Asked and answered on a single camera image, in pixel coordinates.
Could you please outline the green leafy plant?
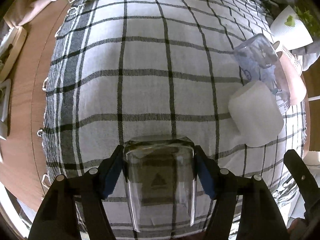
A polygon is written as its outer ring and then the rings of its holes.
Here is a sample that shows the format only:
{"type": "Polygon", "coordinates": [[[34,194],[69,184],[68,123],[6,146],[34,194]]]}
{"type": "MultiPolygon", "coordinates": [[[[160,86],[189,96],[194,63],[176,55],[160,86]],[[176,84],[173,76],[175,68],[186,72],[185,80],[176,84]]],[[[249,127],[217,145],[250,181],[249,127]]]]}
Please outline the green leafy plant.
{"type": "Polygon", "coordinates": [[[301,11],[297,6],[294,6],[294,11],[307,28],[309,34],[314,37],[319,37],[319,21],[310,13],[310,11],[306,9],[301,11]]]}

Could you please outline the white plant pot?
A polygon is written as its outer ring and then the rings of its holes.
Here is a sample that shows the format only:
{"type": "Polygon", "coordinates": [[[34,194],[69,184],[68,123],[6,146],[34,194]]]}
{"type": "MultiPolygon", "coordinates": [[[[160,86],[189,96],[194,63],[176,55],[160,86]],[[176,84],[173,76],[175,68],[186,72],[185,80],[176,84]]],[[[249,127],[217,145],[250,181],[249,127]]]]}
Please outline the white plant pot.
{"type": "Polygon", "coordinates": [[[306,26],[289,5],[272,22],[270,30],[276,41],[288,50],[302,48],[313,42],[306,26]]]}

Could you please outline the clear square glass cup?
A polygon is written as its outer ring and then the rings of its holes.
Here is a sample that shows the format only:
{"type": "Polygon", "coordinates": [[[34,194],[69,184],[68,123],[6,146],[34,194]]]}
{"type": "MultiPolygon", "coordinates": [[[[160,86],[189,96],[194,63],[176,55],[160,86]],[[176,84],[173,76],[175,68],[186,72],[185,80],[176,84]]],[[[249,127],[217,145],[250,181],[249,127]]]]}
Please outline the clear square glass cup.
{"type": "Polygon", "coordinates": [[[193,226],[197,173],[195,145],[183,135],[151,135],[127,141],[123,174],[133,229],[193,226]]]}

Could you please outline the white patterned paper cup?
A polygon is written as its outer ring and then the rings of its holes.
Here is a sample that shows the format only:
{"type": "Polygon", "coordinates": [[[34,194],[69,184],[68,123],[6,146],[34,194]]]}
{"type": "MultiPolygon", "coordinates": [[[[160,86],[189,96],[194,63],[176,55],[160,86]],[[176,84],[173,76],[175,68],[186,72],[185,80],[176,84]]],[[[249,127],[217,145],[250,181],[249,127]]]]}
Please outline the white patterned paper cup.
{"type": "Polygon", "coordinates": [[[272,44],[272,47],[274,48],[275,52],[282,52],[286,57],[290,60],[292,64],[301,65],[298,58],[291,53],[280,41],[274,42],[272,44]]]}

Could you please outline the black white checkered tablecloth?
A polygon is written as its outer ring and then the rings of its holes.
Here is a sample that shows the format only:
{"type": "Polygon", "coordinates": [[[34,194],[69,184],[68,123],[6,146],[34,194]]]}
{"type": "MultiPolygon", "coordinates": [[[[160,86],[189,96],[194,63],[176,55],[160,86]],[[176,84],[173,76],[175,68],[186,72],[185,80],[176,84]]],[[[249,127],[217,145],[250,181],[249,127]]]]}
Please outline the black white checkered tablecloth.
{"type": "Polygon", "coordinates": [[[303,154],[304,103],[258,148],[228,112],[246,83],[232,50],[259,33],[273,40],[272,21],[259,0],[72,0],[46,84],[49,181],[83,175],[131,138],[178,134],[237,176],[261,175],[277,203],[289,202],[297,188],[283,156],[303,154]]]}

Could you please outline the white desktop device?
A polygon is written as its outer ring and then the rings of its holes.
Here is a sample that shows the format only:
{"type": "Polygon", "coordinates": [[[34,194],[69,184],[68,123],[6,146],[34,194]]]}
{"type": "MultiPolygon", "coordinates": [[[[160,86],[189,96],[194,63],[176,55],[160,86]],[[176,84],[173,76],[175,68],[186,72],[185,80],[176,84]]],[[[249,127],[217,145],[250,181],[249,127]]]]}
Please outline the white desktop device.
{"type": "Polygon", "coordinates": [[[0,137],[3,140],[8,136],[8,113],[11,93],[11,80],[7,79],[1,83],[1,105],[0,105],[0,137]]]}

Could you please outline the white frosted plastic cup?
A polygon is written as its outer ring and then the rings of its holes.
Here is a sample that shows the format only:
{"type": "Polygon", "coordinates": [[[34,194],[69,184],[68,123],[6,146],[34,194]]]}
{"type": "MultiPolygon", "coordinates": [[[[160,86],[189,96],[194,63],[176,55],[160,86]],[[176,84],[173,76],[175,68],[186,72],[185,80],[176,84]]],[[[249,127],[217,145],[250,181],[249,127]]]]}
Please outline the white frosted plastic cup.
{"type": "Polygon", "coordinates": [[[284,126],[273,94],[261,81],[251,81],[239,88],[230,97],[228,110],[249,147],[275,140],[284,126]]]}

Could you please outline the pink plastic cup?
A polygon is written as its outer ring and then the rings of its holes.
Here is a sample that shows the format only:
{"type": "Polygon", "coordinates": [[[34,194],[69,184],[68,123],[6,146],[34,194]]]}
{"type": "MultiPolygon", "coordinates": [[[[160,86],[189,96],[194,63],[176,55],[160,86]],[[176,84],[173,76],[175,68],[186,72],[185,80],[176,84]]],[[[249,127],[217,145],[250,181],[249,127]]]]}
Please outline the pink plastic cup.
{"type": "Polygon", "coordinates": [[[290,93],[290,105],[301,103],[306,96],[306,86],[290,59],[282,52],[277,52],[283,72],[285,74],[290,93]]]}

